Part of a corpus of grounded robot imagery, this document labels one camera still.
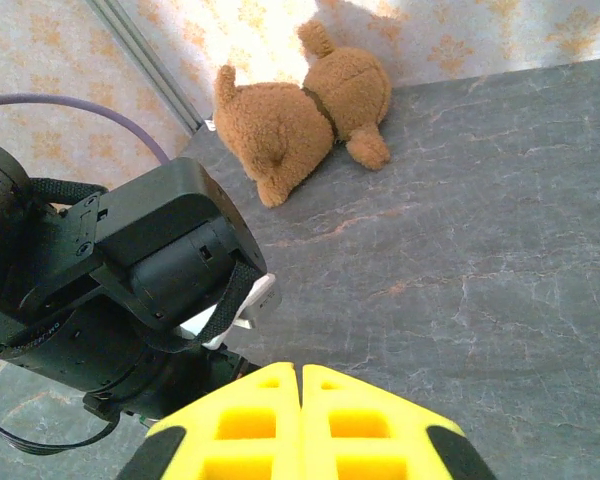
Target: floral wallpaper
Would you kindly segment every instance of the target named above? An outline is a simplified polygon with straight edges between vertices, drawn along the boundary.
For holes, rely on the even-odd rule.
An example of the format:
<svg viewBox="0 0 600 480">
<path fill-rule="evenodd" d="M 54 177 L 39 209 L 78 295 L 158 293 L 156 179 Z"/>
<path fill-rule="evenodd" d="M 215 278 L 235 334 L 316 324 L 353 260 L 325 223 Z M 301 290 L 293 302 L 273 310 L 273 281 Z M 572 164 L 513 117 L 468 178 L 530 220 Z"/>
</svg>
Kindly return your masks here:
<svg viewBox="0 0 600 480">
<path fill-rule="evenodd" d="M 600 0 L 120 1 L 204 116 L 225 62 L 238 82 L 301 81 L 294 29 L 312 17 L 396 86 L 600 58 Z"/>
<path fill-rule="evenodd" d="M 27 91 L 106 105 L 141 125 L 170 156 L 190 139 L 84 0 L 0 0 L 0 93 Z M 59 106 L 0 107 L 0 146 L 31 176 L 108 188 L 158 165 L 124 128 Z"/>
</svg>

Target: wall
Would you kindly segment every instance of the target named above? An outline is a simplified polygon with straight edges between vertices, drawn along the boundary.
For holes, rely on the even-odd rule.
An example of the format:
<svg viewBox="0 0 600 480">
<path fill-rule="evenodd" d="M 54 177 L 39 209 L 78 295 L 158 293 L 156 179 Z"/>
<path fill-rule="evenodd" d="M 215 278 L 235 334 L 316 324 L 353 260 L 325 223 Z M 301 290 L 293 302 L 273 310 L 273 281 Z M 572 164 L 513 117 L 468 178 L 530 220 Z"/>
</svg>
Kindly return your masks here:
<svg viewBox="0 0 600 480">
<path fill-rule="evenodd" d="M 600 58 L 600 0 L 121 0 L 204 116 L 225 62 L 238 81 L 300 81 L 294 28 L 316 16 L 396 85 Z"/>
<path fill-rule="evenodd" d="M 106 105 L 168 155 L 189 136 L 84 0 L 0 0 L 0 93 L 47 92 Z M 122 127 L 46 105 L 0 107 L 0 146 L 32 176 L 113 188 L 158 165 Z"/>
</svg>

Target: brown plush toy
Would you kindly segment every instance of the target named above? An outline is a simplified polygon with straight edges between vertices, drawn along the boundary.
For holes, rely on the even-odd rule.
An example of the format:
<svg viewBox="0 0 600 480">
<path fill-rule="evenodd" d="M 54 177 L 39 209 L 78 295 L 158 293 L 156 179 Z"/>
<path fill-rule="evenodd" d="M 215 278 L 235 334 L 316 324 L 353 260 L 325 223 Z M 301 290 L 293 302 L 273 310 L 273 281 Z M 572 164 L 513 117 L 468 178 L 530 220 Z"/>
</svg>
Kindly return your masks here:
<svg viewBox="0 0 600 480">
<path fill-rule="evenodd" d="M 346 142 L 349 154 L 372 170 L 390 156 L 378 124 L 389 107 L 391 84 L 378 59 L 358 48 L 336 48 L 316 20 L 302 25 L 298 36 L 318 57 L 303 88 L 291 83 L 236 87 L 229 65 L 215 82 L 218 135 L 256 181 L 267 207 L 284 203 L 337 141 Z"/>
</svg>

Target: gray marble surface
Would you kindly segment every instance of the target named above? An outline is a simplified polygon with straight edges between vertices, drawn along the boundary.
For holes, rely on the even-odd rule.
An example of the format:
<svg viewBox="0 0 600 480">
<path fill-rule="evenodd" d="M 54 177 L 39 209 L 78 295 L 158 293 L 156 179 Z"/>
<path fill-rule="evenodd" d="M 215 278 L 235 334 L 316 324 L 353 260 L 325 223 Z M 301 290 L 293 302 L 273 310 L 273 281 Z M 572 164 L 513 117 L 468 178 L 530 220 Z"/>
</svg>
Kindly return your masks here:
<svg viewBox="0 0 600 480">
<path fill-rule="evenodd" d="M 285 295 L 230 343 L 455 420 L 501 479 L 600 479 L 600 61 L 398 90 L 382 132 L 384 170 L 337 148 L 272 211 L 215 133 L 194 137 Z M 33 439 L 98 428 L 79 403 L 0 373 L 0 420 Z M 142 433 L 126 419 L 42 459 L 0 443 L 0 478 L 112 478 Z"/>
</svg>

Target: plush toy ear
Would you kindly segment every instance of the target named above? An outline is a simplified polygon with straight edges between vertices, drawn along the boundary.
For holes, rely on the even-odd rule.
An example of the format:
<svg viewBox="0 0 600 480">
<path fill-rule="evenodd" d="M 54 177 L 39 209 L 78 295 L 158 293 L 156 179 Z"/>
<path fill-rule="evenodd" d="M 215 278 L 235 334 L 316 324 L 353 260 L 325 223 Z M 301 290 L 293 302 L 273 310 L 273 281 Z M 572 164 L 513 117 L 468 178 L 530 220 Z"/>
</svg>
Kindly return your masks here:
<svg viewBox="0 0 600 480">
<path fill-rule="evenodd" d="M 336 49 L 336 45 L 318 20 L 309 20 L 298 27 L 298 38 L 307 51 L 324 58 Z"/>
<path fill-rule="evenodd" d="M 236 96 L 236 69 L 231 65 L 223 65 L 218 71 L 214 85 L 217 107 L 227 105 Z"/>
</svg>

